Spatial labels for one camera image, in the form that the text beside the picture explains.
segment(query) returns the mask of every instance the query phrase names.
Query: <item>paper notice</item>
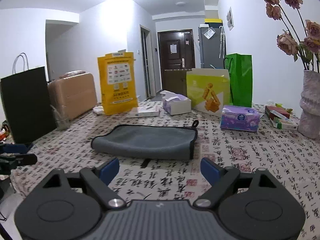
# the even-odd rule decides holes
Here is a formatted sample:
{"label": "paper notice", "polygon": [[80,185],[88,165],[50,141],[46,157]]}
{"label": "paper notice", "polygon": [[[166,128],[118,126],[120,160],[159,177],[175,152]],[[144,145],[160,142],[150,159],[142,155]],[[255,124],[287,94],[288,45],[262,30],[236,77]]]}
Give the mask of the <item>paper notice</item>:
{"label": "paper notice", "polygon": [[171,53],[177,53],[177,45],[176,44],[171,44],[170,45],[170,52]]}

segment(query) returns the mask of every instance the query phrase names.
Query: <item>metal screw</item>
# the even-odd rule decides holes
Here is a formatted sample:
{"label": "metal screw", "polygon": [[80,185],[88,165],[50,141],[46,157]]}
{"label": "metal screw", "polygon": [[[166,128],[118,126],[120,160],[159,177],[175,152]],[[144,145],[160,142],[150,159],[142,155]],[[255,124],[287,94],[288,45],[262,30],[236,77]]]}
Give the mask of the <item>metal screw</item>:
{"label": "metal screw", "polygon": [[124,201],[119,198],[113,198],[113,199],[109,200],[108,205],[110,207],[114,207],[114,208],[122,207],[122,206],[124,206]]}
{"label": "metal screw", "polygon": [[196,200],[195,205],[200,208],[207,208],[211,205],[211,201],[209,199],[200,198]]}

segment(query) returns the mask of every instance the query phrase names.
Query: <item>wall picture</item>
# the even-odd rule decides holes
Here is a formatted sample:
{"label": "wall picture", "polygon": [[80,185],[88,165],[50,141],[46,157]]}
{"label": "wall picture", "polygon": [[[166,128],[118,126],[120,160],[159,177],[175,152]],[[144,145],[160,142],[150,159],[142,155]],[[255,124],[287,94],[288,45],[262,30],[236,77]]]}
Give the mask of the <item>wall picture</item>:
{"label": "wall picture", "polygon": [[231,11],[231,7],[227,13],[227,23],[228,23],[228,27],[229,30],[232,30],[232,28],[235,26],[233,23],[233,17],[232,17],[232,11]]}

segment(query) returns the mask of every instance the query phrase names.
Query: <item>green shopping bag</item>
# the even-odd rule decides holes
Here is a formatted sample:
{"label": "green shopping bag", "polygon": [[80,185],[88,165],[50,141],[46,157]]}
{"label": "green shopping bag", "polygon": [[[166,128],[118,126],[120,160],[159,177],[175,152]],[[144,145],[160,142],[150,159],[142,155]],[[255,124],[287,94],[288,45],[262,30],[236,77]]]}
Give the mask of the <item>green shopping bag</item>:
{"label": "green shopping bag", "polygon": [[234,106],[252,106],[252,56],[226,55],[225,68],[230,76],[230,103]]}

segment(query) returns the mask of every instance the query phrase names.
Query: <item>flower vase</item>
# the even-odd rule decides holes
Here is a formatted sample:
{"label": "flower vase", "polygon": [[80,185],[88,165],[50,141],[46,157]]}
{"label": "flower vase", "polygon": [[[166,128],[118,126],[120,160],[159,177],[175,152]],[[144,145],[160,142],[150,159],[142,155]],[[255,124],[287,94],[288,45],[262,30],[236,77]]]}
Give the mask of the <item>flower vase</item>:
{"label": "flower vase", "polygon": [[308,138],[319,138],[320,73],[311,70],[304,71],[300,107],[303,112],[300,117],[298,131]]}

